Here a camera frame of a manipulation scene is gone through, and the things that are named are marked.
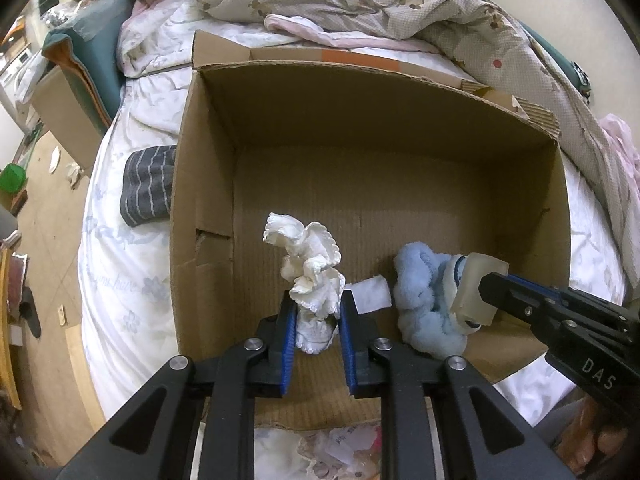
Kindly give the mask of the person's right hand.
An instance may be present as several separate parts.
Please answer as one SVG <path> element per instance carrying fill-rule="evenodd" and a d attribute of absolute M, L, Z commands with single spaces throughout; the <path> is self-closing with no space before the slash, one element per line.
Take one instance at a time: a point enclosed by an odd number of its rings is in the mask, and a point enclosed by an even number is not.
<path fill-rule="evenodd" d="M 629 429 L 601 422 L 604 409 L 590 396 L 578 405 L 577 415 L 562 432 L 556 454 L 574 474 L 583 474 L 597 453 L 605 458 L 623 446 Z"/>

